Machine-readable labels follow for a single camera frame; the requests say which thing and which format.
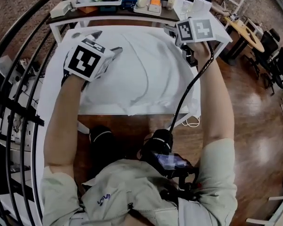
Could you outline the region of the person's leg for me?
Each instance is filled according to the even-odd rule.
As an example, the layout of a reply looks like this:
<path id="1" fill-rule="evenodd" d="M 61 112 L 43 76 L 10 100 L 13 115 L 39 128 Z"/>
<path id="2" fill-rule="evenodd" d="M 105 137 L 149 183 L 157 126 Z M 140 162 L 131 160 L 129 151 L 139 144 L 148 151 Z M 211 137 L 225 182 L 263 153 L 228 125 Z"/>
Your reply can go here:
<path id="1" fill-rule="evenodd" d="M 138 160 L 158 160 L 161 155 L 172 152 L 173 135 L 167 129 L 158 129 L 144 139 L 144 144 L 137 152 Z"/>
<path id="2" fill-rule="evenodd" d="M 112 131 L 98 125 L 89 131 L 92 173 L 97 175 L 104 167 L 117 160 L 115 137 Z"/>

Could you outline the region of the black metal railing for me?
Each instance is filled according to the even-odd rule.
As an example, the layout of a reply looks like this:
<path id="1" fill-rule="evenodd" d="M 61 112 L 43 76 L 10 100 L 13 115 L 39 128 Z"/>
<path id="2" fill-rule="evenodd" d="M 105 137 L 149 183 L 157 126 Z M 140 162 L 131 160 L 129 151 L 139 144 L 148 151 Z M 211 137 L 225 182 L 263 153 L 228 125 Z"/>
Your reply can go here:
<path id="1" fill-rule="evenodd" d="M 3 52 L 6 50 L 7 46 L 19 32 L 19 30 L 28 22 L 28 20 L 37 12 L 39 11 L 46 3 L 50 0 L 39 0 L 35 5 L 33 5 L 30 9 L 28 9 L 15 23 L 11 26 L 11 28 L 6 32 L 3 38 L 0 41 L 0 57 L 3 55 Z M 33 122 L 36 122 L 36 116 L 33 114 L 31 109 L 26 109 L 21 106 L 19 103 L 9 99 L 4 91 L 5 86 L 9 80 L 11 73 L 13 72 L 16 66 L 16 62 L 13 63 L 12 67 L 10 68 L 7 76 L 5 77 L 5 81 L 2 84 L 2 89 L 0 89 L 0 107 L 6 107 L 11 109 L 16 113 L 20 113 L 22 116 L 26 116 L 29 119 L 32 119 Z M 0 218 L 4 221 L 6 226 L 10 226 L 7 215 L 9 211 L 4 210 L 2 203 L 0 202 Z"/>

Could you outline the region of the white paper bag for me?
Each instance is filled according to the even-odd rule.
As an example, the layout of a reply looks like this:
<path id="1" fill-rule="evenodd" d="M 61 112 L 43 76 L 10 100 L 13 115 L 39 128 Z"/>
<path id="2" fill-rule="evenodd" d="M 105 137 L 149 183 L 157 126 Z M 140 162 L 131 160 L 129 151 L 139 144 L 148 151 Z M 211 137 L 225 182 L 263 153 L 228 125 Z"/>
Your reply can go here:
<path id="1" fill-rule="evenodd" d="M 210 11 L 212 3 L 206 0 L 194 0 L 191 12 L 192 13 L 207 13 Z"/>

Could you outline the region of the orange and white box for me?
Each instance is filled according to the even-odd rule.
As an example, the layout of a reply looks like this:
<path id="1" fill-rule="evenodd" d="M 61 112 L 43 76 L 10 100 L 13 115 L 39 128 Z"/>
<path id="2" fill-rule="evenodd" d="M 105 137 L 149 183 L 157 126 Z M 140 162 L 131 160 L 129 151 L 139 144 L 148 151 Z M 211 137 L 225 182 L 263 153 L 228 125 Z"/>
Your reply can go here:
<path id="1" fill-rule="evenodd" d="M 150 0 L 150 3 L 149 3 L 150 12 L 160 13 L 160 9 L 161 9 L 160 0 Z"/>

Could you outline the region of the round wooden table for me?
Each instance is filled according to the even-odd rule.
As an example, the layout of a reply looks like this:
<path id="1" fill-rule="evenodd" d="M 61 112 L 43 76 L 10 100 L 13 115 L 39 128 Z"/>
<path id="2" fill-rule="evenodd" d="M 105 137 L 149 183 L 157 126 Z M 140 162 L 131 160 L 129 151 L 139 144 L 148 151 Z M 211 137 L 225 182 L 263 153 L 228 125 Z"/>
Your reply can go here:
<path id="1" fill-rule="evenodd" d="M 226 53 L 221 54 L 220 57 L 223 61 L 231 66 L 235 66 L 236 58 L 249 44 L 259 52 L 265 51 L 259 38 L 247 26 L 240 26 L 237 22 L 231 21 L 228 17 L 225 17 L 225 20 L 231 26 L 228 32 L 235 30 L 239 34 L 240 38 L 230 50 L 225 49 Z"/>

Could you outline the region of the black chest mount rig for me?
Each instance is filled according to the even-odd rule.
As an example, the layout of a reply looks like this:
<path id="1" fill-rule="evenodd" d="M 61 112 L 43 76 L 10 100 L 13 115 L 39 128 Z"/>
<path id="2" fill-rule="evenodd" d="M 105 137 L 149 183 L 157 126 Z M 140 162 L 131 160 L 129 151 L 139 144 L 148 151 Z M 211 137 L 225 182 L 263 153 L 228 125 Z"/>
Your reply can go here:
<path id="1" fill-rule="evenodd" d="M 189 175 L 194 175 L 192 182 L 185 182 Z M 182 198 L 188 201 L 199 201 L 200 194 L 196 192 L 201 187 L 201 183 L 197 183 L 199 176 L 199 168 L 192 167 L 191 169 L 176 170 L 172 172 L 171 179 L 178 178 L 177 188 L 168 188 L 165 191 L 166 200 L 176 202 L 178 204 L 178 198 Z"/>

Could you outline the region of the white side table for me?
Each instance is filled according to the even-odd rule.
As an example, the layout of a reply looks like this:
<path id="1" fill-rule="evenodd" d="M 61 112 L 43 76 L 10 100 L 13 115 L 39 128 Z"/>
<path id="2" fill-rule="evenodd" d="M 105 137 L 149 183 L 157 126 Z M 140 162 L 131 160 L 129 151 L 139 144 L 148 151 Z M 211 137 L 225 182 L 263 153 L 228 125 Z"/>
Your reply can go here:
<path id="1" fill-rule="evenodd" d="M 213 19 L 213 25 L 215 29 L 215 40 L 210 42 L 218 42 L 219 44 L 214 49 L 214 58 L 217 58 L 220 53 L 224 50 L 226 45 L 233 40 L 231 39 L 230 35 L 226 32 L 224 26 L 219 22 L 218 19 L 216 19 L 213 14 L 209 11 L 207 13 L 190 13 L 186 15 L 181 15 L 181 8 L 184 0 L 175 0 L 174 10 L 176 14 L 179 17 L 179 21 L 185 20 L 187 18 L 212 18 Z"/>

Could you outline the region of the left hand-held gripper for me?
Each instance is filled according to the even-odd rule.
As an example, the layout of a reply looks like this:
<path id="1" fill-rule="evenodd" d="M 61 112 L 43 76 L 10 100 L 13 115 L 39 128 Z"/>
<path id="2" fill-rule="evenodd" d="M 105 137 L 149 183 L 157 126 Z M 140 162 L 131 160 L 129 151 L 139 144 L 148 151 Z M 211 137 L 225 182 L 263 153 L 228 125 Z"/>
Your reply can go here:
<path id="1" fill-rule="evenodd" d="M 110 62 L 123 52 L 123 48 L 110 50 L 96 43 L 101 34 L 100 30 L 84 32 L 86 38 L 76 42 L 67 53 L 64 69 L 89 82 L 103 75 Z"/>

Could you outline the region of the person's right leg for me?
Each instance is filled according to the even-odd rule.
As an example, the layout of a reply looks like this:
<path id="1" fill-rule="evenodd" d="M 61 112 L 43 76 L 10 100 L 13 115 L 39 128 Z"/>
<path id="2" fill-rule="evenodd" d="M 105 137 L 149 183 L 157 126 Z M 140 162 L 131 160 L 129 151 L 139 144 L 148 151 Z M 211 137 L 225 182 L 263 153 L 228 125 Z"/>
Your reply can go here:
<path id="1" fill-rule="evenodd" d="M 144 139 L 144 144 L 137 152 L 138 160 L 158 160 L 161 155 L 172 152 L 173 135 L 167 129 L 158 129 Z"/>

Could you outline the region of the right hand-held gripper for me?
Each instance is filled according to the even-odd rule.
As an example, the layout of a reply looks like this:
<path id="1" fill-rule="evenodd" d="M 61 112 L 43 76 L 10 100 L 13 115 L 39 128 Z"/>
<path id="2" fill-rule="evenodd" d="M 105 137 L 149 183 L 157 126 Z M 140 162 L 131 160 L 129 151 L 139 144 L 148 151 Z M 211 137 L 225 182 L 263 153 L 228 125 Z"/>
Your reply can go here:
<path id="1" fill-rule="evenodd" d="M 176 22 L 175 27 L 164 25 L 164 32 L 175 38 L 175 45 L 183 52 L 184 60 L 190 67 L 198 65 L 194 52 L 188 47 L 190 43 L 215 40 L 215 29 L 212 18 L 187 18 Z"/>

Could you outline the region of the person's left leg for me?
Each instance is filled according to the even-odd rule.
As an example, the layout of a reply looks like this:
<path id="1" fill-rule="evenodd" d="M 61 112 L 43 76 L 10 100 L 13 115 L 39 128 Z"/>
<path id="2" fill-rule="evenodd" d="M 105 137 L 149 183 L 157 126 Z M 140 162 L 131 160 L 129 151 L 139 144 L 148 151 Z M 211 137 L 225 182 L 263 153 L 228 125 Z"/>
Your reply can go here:
<path id="1" fill-rule="evenodd" d="M 92 173 L 97 175 L 104 167 L 117 160 L 115 137 L 112 131 L 98 125 L 89 131 Z"/>

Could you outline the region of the white pillowcase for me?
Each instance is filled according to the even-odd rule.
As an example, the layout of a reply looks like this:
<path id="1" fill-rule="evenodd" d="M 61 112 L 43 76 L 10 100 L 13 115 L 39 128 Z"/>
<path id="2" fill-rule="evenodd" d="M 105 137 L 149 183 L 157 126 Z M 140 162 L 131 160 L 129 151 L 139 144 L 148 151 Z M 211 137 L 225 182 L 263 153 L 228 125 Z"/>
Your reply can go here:
<path id="1" fill-rule="evenodd" d="M 140 108 L 161 106 L 174 112 L 187 85 L 194 78 L 182 53 L 169 36 L 126 32 L 125 68 L 119 106 L 127 115 Z"/>

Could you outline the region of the long white tray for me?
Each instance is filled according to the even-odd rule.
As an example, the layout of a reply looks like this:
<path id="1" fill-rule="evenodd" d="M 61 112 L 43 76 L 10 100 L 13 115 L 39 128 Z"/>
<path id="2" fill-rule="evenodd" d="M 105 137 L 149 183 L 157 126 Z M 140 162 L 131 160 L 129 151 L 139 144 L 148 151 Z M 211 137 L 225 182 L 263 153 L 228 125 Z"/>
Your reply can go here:
<path id="1" fill-rule="evenodd" d="M 77 3 L 76 7 L 87 7 L 87 6 L 120 6 L 122 4 L 122 0 L 114 1 L 114 2 L 87 2 L 87 3 Z"/>

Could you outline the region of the white work table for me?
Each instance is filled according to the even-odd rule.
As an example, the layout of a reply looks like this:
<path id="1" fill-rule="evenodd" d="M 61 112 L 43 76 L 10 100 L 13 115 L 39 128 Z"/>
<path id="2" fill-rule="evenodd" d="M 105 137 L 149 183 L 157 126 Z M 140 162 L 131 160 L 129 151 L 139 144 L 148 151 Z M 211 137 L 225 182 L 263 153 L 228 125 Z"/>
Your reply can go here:
<path id="1" fill-rule="evenodd" d="M 149 81 L 142 59 L 144 33 L 103 32 L 96 42 L 123 52 L 108 65 L 107 71 L 89 83 L 82 92 L 81 110 L 100 105 L 118 105 L 123 110 L 147 104 Z"/>

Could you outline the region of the person's left forearm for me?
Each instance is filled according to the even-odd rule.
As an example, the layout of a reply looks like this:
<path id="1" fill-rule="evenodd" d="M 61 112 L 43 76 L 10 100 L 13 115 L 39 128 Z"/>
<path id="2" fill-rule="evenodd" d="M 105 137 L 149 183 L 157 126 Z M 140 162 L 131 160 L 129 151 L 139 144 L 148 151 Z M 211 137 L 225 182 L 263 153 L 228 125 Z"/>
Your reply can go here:
<path id="1" fill-rule="evenodd" d="M 52 173 L 74 177 L 77 150 L 77 119 L 81 89 L 85 80 L 70 75 L 63 83 L 44 140 L 44 166 Z"/>

